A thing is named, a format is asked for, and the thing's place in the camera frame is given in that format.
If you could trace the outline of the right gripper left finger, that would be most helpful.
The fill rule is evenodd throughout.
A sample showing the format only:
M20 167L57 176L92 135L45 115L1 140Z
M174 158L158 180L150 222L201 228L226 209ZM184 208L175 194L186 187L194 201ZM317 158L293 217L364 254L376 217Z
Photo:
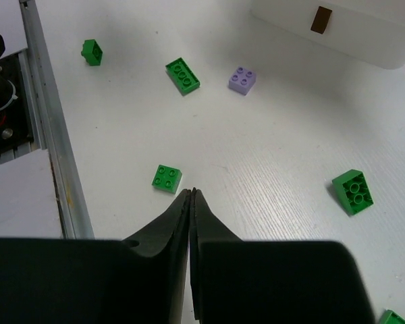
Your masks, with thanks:
M160 216L122 242L137 255L146 258L169 251L176 242L180 245L183 236L187 242L190 198L191 190L182 190Z

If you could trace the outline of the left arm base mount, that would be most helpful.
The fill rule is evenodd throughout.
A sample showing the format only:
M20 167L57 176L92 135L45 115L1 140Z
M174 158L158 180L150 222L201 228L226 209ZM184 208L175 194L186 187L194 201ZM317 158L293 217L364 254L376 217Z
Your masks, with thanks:
M33 141L20 60L5 50L0 34L0 154Z

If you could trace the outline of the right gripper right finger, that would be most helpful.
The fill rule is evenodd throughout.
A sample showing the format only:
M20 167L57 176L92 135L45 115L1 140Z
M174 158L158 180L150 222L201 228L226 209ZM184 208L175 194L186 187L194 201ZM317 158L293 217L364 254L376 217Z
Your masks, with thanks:
M196 188L191 191L189 217L190 286L194 318L200 321L202 305L198 273L202 269L202 266L199 265L200 245L203 242L233 242L240 241L240 239L215 216L202 191Z

